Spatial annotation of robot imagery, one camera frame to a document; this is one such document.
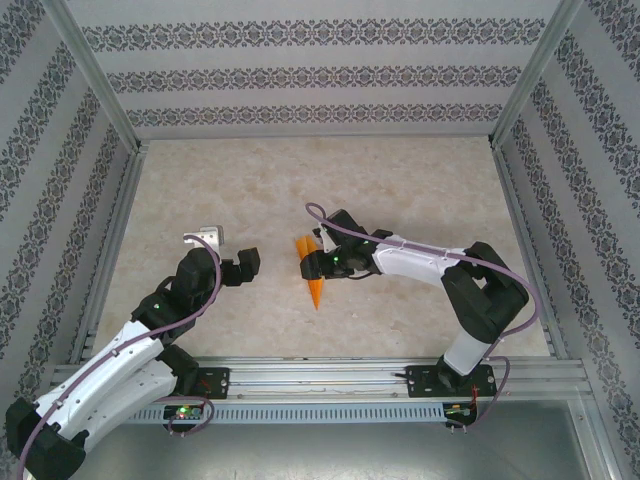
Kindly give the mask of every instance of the beige floor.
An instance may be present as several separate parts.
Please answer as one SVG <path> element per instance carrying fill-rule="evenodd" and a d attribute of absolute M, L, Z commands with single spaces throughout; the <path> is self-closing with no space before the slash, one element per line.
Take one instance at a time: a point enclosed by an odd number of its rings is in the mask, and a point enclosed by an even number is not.
<path fill-rule="evenodd" d="M 460 327 L 439 288 L 392 276 L 332 280 L 314 310 L 294 245 L 316 226 L 307 201 L 345 208 L 369 231 L 447 247 L 488 242 L 524 274 L 486 138 L 155 141 L 95 348 L 175 272 L 188 248 L 183 232 L 221 224 L 223 257 L 256 246 L 262 267 L 253 283 L 224 288 L 178 340 L 191 355 L 441 355 Z M 497 352 L 548 355 L 539 325 Z"/>

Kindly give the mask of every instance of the wallpaper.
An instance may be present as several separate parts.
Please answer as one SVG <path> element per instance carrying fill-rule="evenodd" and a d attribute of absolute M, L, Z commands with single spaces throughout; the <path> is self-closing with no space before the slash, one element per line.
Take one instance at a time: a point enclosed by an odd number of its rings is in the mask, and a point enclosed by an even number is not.
<path fill-rule="evenodd" d="M 640 478 L 639 28 L 633 2 L 585 2 L 502 146 L 624 478 Z"/>
<path fill-rule="evenodd" d="M 558 0 L 68 0 L 143 139 L 488 134 Z"/>
<path fill-rule="evenodd" d="M 5 412 L 36 396 L 47 365 L 68 361 L 129 160 L 40 3 L 0 0 L 0 16 Z M 0 478 L 13 465 L 3 425 Z"/>

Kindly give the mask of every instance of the purple cable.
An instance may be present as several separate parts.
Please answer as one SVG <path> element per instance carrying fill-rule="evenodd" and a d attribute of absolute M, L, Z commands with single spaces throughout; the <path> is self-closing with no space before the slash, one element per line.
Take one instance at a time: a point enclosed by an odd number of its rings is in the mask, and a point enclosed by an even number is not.
<path fill-rule="evenodd" d="M 22 453 L 20 454 L 20 463 L 18 465 L 18 474 L 16 476 L 16 478 L 18 480 L 23 480 L 24 469 L 25 469 L 25 465 L 27 463 L 27 456 L 29 455 L 29 450 L 31 450 L 31 446 L 33 445 L 33 442 L 35 441 L 36 437 L 38 436 L 38 433 L 40 433 L 40 430 L 42 430 L 42 428 L 45 426 L 45 424 L 47 423 L 49 418 L 51 418 L 51 416 L 56 411 L 56 409 L 59 408 L 58 406 L 59 405 L 62 406 L 62 403 L 67 398 L 69 398 L 69 395 L 71 395 L 71 393 L 78 387 L 78 385 L 80 385 L 94 371 L 96 371 L 98 368 L 100 368 L 107 360 L 109 360 L 111 357 L 117 356 L 125 348 L 130 347 L 131 345 L 133 345 L 136 342 L 139 342 L 140 340 L 143 340 L 145 338 L 151 337 L 153 335 L 158 335 L 160 333 L 164 333 L 164 332 L 169 331 L 169 330 L 173 330 L 174 328 L 181 327 L 181 326 L 183 326 L 183 325 L 195 320 L 200 315 L 202 315 L 205 312 L 205 310 L 207 308 L 209 308 L 209 306 L 216 300 L 218 292 L 220 291 L 220 286 L 222 285 L 222 283 L 221 283 L 221 281 L 222 281 L 222 272 L 220 270 L 220 257 L 213 250 L 213 248 L 211 248 L 209 246 L 209 244 L 207 244 L 201 238 L 196 237 L 194 235 L 185 235 L 183 238 L 185 240 L 194 240 L 194 241 L 200 243 L 207 250 L 207 252 L 209 252 L 209 255 L 211 255 L 211 257 L 213 258 L 213 265 L 214 265 L 215 270 L 216 270 L 216 281 L 215 281 L 215 285 L 213 287 L 213 292 L 211 293 L 211 296 L 209 297 L 209 300 L 207 300 L 207 302 L 202 307 L 200 307 L 198 309 L 198 311 L 196 311 L 195 313 L 192 313 L 191 315 L 189 315 L 186 318 L 183 318 L 182 320 L 178 320 L 177 322 L 174 322 L 174 323 L 172 323 L 170 325 L 165 325 L 164 327 L 156 328 L 155 330 L 151 330 L 150 332 L 138 335 L 137 337 L 134 337 L 131 340 L 127 340 L 122 345 L 114 348 L 109 353 L 106 353 L 104 356 L 100 357 L 95 363 L 93 363 L 89 368 L 87 368 L 87 370 L 85 372 L 83 372 L 82 375 L 80 375 L 74 382 L 72 382 L 69 385 L 69 387 L 58 397 L 58 399 L 52 403 L 51 408 L 49 408 L 49 410 L 47 410 L 47 412 L 42 416 L 40 421 L 36 424 L 35 428 L 31 432 L 31 434 L 29 435 L 29 438 L 27 439 L 27 442 L 25 443 L 24 448 L 22 449 Z"/>
<path fill-rule="evenodd" d="M 476 265 L 482 265 L 483 267 L 490 268 L 491 270 L 495 270 L 496 272 L 502 273 L 502 274 L 506 275 L 507 277 L 512 278 L 513 280 L 515 280 L 516 282 L 520 283 L 524 288 L 526 288 L 529 291 L 529 293 L 531 294 L 531 297 L 533 298 L 533 303 L 535 305 L 535 308 L 534 308 L 533 314 L 531 315 L 531 318 L 529 318 L 529 320 L 524 322 L 522 325 L 514 327 L 511 330 L 507 330 L 506 332 L 502 332 L 502 334 L 493 343 L 493 345 L 491 345 L 491 347 L 487 350 L 487 352 L 484 355 L 485 359 L 487 359 L 487 360 L 504 360 L 506 368 L 505 368 L 505 372 L 504 372 L 504 377 L 502 378 L 502 382 L 500 383 L 500 386 L 498 387 L 498 389 L 496 391 L 496 394 L 493 396 L 493 399 L 491 400 L 491 402 L 489 403 L 489 405 L 487 406 L 485 411 L 482 413 L 482 415 L 475 422 L 475 423 L 478 423 L 478 421 L 481 420 L 482 418 L 484 418 L 486 416 L 487 412 L 491 408 L 493 408 L 493 405 L 498 400 L 498 397 L 502 393 L 502 390 L 504 389 L 504 386 L 507 383 L 507 379 L 509 378 L 509 372 L 511 371 L 511 364 L 509 363 L 509 359 L 507 357 L 497 356 L 497 357 L 489 358 L 489 355 L 491 354 L 491 352 L 493 352 L 493 350 L 495 350 L 495 348 L 498 346 L 498 344 L 500 343 L 500 341 L 504 337 L 508 337 L 509 335 L 513 335 L 514 333 L 518 333 L 518 332 L 523 331 L 526 328 L 529 328 L 538 319 L 538 317 L 540 316 L 540 308 L 541 308 L 541 305 L 542 305 L 542 301 L 540 299 L 540 295 L 538 294 L 537 290 L 535 288 L 533 288 L 533 286 L 529 282 L 527 282 L 524 278 L 522 278 L 517 273 L 512 272 L 508 268 L 504 268 L 504 267 L 502 267 L 500 265 L 496 265 L 495 263 L 487 262 L 485 260 L 480 260 L 480 259 L 473 258 L 473 257 L 468 257 L 466 255 L 461 255 L 459 253 L 452 253 L 452 252 L 447 251 L 446 249 L 427 247 L 425 245 L 417 245 L 417 244 L 411 243 L 411 242 L 397 242 L 397 241 L 389 240 L 389 239 L 386 239 L 386 238 L 381 239 L 381 238 L 372 237 L 371 235 L 365 235 L 365 234 L 360 233 L 360 232 L 354 232 L 353 230 L 349 230 L 348 228 L 340 227 L 339 225 L 336 225 L 336 224 L 330 222 L 329 220 L 327 220 L 327 212 L 325 211 L 324 208 L 322 208 L 322 206 L 318 205 L 317 203 L 308 202 L 304 206 L 304 208 L 307 210 L 307 213 L 309 215 L 311 215 L 313 218 L 315 218 L 318 222 L 322 223 L 323 225 L 327 225 L 328 227 L 331 227 L 334 230 L 337 230 L 339 232 L 345 233 L 347 235 L 351 235 L 353 237 L 362 238 L 363 240 L 368 240 L 370 242 L 376 242 L 376 243 L 382 243 L 382 244 L 385 244 L 385 245 L 391 245 L 392 247 L 407 248 L 409 250 L 416 250 L 418 252 L 425 252 L 425 253 L 428 253 L 428 254 L 431 254 L 431 255 L 446 255 L 447 257 L 455 258 L 456 260 L 462 260 L 462 261 L 465 261 L 465 262 L 474 263 Z M 315 213 L 312 210 L 313 208 L 318 209 L 320 211 L 320 215 Z"/>
<path fill-rule="evenodd" d="M 162 403 L 162 402 L 168 402 L 168 401 L 173 402 L 176 400 L 184 400 L 187 402 L 197 400 L 198 403 L 206 403 L 207 405 L 209 405 L 209 416 L 204 421 L 200 422 L 198 425 L 196 425 L 191 430 L 188 430 L 186 432 L 175 432 L 171 429 L 173 422 L 176 420 L 176 417 L 173 416 L 169 419 L 169 424 L 167 425 L 167 429 L 169 430 L 169 435 L 180 435 L 182 438 L 188 437 L 189 435 L 193 435 L 194 433 L 197 433 L 200 430 L 202 430 L 204 427 L 209 425 L 211 420 L 213 420 L 213 415 L 214 415 L 213 402 L 205 397 L 162 397 L 153 403 Z"/>

